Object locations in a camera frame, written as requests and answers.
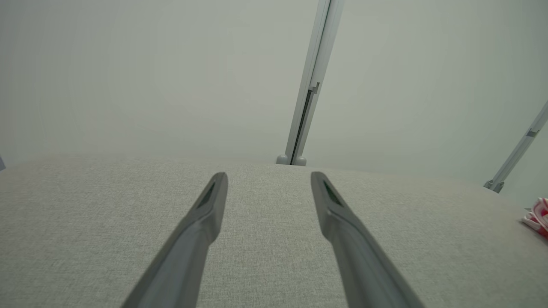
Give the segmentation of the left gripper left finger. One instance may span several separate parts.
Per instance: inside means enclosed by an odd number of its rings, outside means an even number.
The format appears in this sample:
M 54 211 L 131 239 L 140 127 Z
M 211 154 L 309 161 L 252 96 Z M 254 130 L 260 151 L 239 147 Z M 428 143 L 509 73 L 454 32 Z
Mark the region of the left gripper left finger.
M 143 273 L 124 308 L 194 308 L 207 259 L 223 220 L 228 177 L 216 173 Z

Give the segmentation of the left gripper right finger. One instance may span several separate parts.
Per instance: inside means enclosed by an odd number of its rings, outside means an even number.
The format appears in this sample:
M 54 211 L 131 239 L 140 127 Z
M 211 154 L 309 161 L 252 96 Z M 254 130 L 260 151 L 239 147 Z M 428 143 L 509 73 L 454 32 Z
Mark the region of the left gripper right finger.
M 351 308 L 422 308 L 423 303 L 335 186 L 311 173 L 323 236 L 330 242 Z

